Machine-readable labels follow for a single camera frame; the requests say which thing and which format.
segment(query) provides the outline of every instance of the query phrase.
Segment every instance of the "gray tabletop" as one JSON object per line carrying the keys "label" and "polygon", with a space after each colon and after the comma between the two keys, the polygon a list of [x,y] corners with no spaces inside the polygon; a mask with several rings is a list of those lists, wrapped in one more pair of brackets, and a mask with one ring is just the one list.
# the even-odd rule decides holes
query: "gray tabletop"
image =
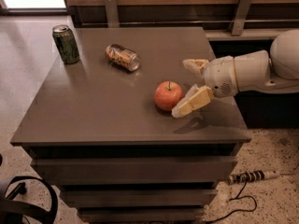
{"label": "gray tabletop", "polygon": [[[57,58],[13,145],[249,141],[233,97],[182,119],[155,106],[159,83],[172,80],[186,92],[198,82],[182,66],[184,59],[214,58],[202,28],[77,29],[76,37],[81,60],[64,65]],[[104,51],[113,43],[136,51],[142,66],[130,73],[111,65]]]}

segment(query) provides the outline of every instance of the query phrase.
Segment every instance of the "black object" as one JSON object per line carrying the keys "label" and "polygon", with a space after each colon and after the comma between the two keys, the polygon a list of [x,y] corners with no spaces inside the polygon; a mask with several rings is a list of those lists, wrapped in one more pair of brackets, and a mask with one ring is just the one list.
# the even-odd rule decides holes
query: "black object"
{"label": "black object", "polygon": [[[12,190],[6,197],[8,187],[18,181],[22,180],[38,180],[46,186],[50,192],[51,208],[49,211],[42,209],[39,206],[13,201],[19,193],[23,194],[25,190],[24,183],[20,183],[14,190]],[[56,218],[58,208],[58,199],[54,189],[43,179],[32,176],[15,176],[3,179],[0,181],[0,223],[1,224],[22,224],[22,217],[32,217],[43,224],[52,224]]]}

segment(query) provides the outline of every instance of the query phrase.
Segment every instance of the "red apple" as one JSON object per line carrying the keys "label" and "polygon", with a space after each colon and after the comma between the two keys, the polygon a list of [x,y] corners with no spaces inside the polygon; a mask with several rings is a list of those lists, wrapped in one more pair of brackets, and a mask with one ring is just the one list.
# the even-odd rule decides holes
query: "red apple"
{"label": "red apple", "polygon": [[182,88],[172,81],[165,81],[158,85],[154,95],[156,105],[164,111],[171,111],[182,97]]}

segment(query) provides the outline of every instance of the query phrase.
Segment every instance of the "can lid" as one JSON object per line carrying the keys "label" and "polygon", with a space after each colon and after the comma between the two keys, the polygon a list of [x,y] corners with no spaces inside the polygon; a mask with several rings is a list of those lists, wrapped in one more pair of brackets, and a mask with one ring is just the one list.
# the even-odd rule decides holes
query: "can lid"
{"label": "can lid", "polygon": [[68,25],[57,25],[53,27],[53,32],[55,33],[63,33],[67,30],[69,30]]}

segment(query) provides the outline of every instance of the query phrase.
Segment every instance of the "lying can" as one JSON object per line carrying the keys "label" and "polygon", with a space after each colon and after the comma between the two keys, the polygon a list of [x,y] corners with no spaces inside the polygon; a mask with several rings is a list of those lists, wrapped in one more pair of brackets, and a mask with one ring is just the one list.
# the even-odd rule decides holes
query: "lying can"
{"label": "lying can", "polygon": [[53,39],[65,64],[76,63],[80,59],[76,39],[67,25],[54,26]]}
{"label": "lying can", "polygon": [[136,52],[117,44],[107,46],[105,54],[110,61],[129,71],[135,71],[141,65],[141,60]]}

